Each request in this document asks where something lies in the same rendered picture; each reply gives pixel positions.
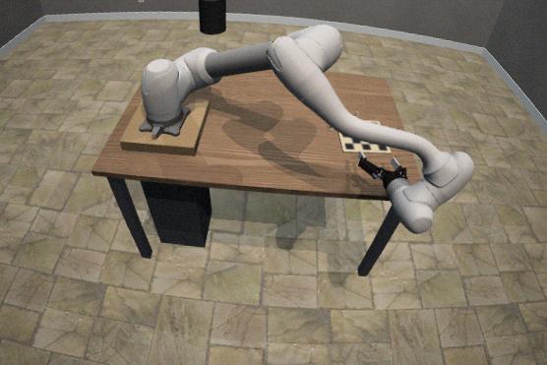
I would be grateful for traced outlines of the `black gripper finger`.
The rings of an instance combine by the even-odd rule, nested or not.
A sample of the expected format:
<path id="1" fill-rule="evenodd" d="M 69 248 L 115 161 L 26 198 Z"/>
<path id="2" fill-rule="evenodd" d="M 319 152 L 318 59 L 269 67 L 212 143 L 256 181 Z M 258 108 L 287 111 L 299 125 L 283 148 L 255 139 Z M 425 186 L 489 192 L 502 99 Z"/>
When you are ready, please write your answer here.
<path id="1" fill-rule="evenodd" d="M 377 165 L 368 161 L 367 157 L 365 157 L 363 152 L 359 152 L 358 158 L 360 160 L 358 166 L 361 167 L 368 174 L 370 174 L 373 179 L 376 179 L 377 177 L 383 178 L 383 176 L 379 174 L 381 173 L 381 170 L 383 170 L 386 173 L 390 173 L 388 170 L 384 169 L 383 167 L 378 167 Z"/>
<path id="2" fill-rule="evenodd" d="M 391 165 L 394 167 L 394 169 L 396 169 L 395 171 L 401 173 L 402 177 L 407 179 L 407 176 L 406 176 L 407 168 L 406 167 L 402 168 L 402 166 L 400 166 L 400 164 L 397 162 L 397 160 L 394 157 L 392 158 Z"/>

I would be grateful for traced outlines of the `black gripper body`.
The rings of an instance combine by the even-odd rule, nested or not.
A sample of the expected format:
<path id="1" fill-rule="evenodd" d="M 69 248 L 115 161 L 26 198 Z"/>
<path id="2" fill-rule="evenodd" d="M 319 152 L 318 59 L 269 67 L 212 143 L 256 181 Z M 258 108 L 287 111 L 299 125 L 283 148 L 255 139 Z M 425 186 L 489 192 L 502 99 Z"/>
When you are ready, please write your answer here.
<path id="1" fill-rule="evenodd" d="M 402 175 L 401 175 L 400 173 L 395 172 L 395 171 L 392 172 L 392 174 L 388 174 L 388 175 L 387 175 L 387 174 L 388 174 L 388 173 L 382 171 L 382 172 L 381 172 L 381 175 L 383 176 L 383 178 L 380 178 L 380 179 L 383 180 L 383 185 L 384 185 L 386 191 L 387 191 L 388 185 L 389 185 L 393 180 L 395 180 L 395 179 L 397 179 L 397 178 L 403 178 Z M 387 175 L 387 176 L 386 176 L 386 175 Z"/>

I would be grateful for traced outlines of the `black and cream chessboard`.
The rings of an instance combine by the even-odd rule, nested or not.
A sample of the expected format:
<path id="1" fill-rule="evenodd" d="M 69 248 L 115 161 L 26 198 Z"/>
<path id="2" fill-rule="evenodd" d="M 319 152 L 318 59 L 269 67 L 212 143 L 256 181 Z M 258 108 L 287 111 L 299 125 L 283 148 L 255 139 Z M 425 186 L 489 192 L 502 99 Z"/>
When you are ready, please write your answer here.
<path id="1" fill-rule="evenodd" d="M 351 138 L 348 138 L 338 132 L 341 147 L 343 152 L 360 152 L 363 151 L 363 153 L 387 153 L 392 154 L 390 148 L 383 147 L 383 146 L 377 146 L 374 144 L 366 143 L 357 141 Z"/>

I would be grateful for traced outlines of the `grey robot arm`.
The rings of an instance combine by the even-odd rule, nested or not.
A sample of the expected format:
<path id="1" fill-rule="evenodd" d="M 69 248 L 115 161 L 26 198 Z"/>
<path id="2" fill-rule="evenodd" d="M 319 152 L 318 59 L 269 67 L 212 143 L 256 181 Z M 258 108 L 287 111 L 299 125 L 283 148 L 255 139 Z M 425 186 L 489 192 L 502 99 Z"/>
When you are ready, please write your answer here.
<path id="1" fill-rule="evenodd" d="M 317 25 L 274 41 L 221 52 L 202 47 L 209 50 L 195 49 L 173 62 L 153 60 L 141 80 L 147 118 L 140 132 L 157 134 L 151 135 L 153 139 L 160 134 L 177 137 L 191 113 L 191 108 L 182 107 L 191 92 L 217 84 L 223 76 L 273 70 L 294 96 L 344 136 L 420 157 L 422 181 L 411 185 L 407 179 L 397 178 L 386 192 L 404 227 L 414 234 L 424 233 L 431 228 L 437 207 L 470 181 L 474 163 L 466 152 L 441 152 L 418 135 L 350 114 L 323 74 L 337 61 L 342 48 L 337 29 Z"/>

